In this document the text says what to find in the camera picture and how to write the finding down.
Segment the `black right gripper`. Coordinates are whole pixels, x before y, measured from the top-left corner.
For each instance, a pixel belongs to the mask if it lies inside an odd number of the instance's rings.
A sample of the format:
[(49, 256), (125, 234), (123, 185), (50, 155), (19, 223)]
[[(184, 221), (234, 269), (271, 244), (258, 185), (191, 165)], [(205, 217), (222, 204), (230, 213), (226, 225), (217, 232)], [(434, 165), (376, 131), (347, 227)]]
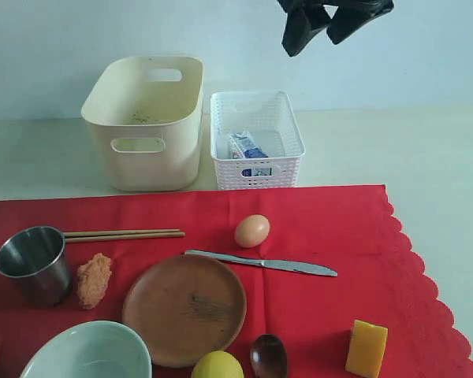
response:
[[(290, 57), (298, 55), (321, 31), (335, 45), (365, 24), (390, 13), (392, 0), (278, 0), (287, 14), (282, 46)], [(337, 7), (330, 18), (324, 6)]]

